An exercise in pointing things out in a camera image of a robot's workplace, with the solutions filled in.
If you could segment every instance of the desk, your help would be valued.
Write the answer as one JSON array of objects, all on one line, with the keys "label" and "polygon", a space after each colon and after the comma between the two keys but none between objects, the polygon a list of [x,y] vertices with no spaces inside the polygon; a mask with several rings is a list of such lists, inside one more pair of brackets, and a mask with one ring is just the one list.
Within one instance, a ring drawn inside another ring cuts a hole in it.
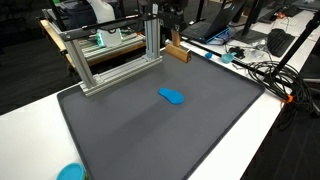
[{"label": "desk", "polygon": [[[53,28],[49,25],[48,20],[40,20],[39,23],[40,23],[40,26],[43,27],[43,29],[46,31],[46,33],[49,35],[49,37],[52,39],[52,41],[57,45],[59,51],[61,52],[61,51],[66,50],[66,47],[65,47],[63,41],[61,40],[61,38],[58,35],[58,33],[56,31],[54,31]],[[89,66],[92,66],[92,65],[101,63],[103,61],[115,58],[117,56],[126,54],[128,52],[137,50],[139,48],[143,48],[145,46],[146,46],[145,42],[141,41],[139,43],[136,43],[135,45],[128,46],[127,48],[124,48],[124,49],[122,49],[120,51],[115,51],[113,53],[108,53],[108,54],[105,54],[105,55],[101,55],[98,58],[95,58],[94,60],[88,60],[88,64],[89,64]],[[72,59],[71,59],[69,54],[65,55],[65,59],[69,62],[69,64],[74,69],[76,69],[76,67],[75,67],[75,65],[74,65],[74,63],[73,63],[73,61],[72,61]]]},{"label": "desk", "polygon": [[[298,17],[301,18],[299,26],[289,28],[290,33],[301,33],[312,13],[303,12]],[[281,21],[278,20],[275,27],[282,27]],[[266,33],[270,28],[271,25],[260,23],[254,27],[255,30]],[[317,39],[319,32],[317,29],[313,38]],[[307,40],[289,64],[300,70],[315,45],[315,39]],[[206,53],[184,45],[201,55]],[[210,48],[220,53],[224,51],[223,47]],[[243,76],[246,75],[244,70],[236,70],[231,64],[222,64],[218,58],[213,57],[212,60]],[[65,165],[81,162],[60,111],[56,94],[0,116],[0,179],[54,180]],[[190,179],[239,179],[280,110],[280,101],[265,92],[223,137]]]}]

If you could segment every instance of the gray mat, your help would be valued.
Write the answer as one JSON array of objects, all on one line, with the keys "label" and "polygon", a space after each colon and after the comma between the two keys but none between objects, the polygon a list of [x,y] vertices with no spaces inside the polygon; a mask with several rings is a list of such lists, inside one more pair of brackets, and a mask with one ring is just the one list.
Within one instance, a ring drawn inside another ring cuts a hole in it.
[{"label": "gray mat", "polygon": [[[264,92],[196,55],[189,64],[166,54],[163,61],[89,98],[79,87],[58,95],[91,179],[188,178]],[[161,87],[180,91],[185,102],[170,104]]]}]

